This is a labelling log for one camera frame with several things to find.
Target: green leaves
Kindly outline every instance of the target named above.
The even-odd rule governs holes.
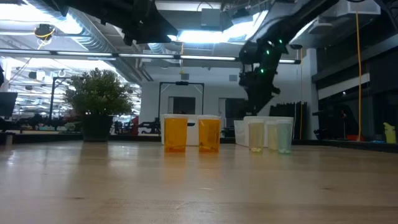
[[[64,100],[81,115],[131,113],[131,97],[127,93],[130,87],[121,85],[116,74],[110,70],[96,68],[81,76],[71,77],[68,83],[76,91],[67,88]]]

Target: potted plant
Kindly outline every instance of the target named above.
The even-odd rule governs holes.
[[[72,76],[68,83],[75,90],[68,87],[64,99],[83,119],[84,141],[107,141],[113,115],[131,113],[129,86],[114,72],[98,68]]]

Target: white box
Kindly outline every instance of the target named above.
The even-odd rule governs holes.
[[[234,121],[236,144],[249,147],[249,121],[252,119],[264,119],[264,147],[268,147],[268,128],[266,125],[268,121],[287,119],[292,122],[292,127],[294,126],[294,118],[291,117],[246,116],[243,121]]]
[[[162,133],[162,144],[164,144],[164,116],[167,114],[160,115],[160,132]],[[201,115],[187,114],[188,123],[193,123],[193,126],[187,127],[187,146],[198,146],[199,145],[199,129],[198,129],[198,117]]]

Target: table surface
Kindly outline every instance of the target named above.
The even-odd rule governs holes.
[[[222,144],[0,147],[1,223],[397,223],[398,154],[294,146],[290,156]]]

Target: plastic cup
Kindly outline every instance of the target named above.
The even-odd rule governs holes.
[[[264,147],[264,120],[249,121],[249,148],[252,152],[262,152]]]
[[[268,130],[268,149],[277,151],[278,150],[278,127],[276,121],[267,122]]]
[[[164,116],[164,150],[165,152],[185,152],[187,145],[188,117],[183,114],[166,114]]]
[[[219,116],[202,115],[198,117],[199,152],[218,152],[220,150]]]
[[[277,121],[278,151],[281,154],[292,152],[292,122],[289,120]]]

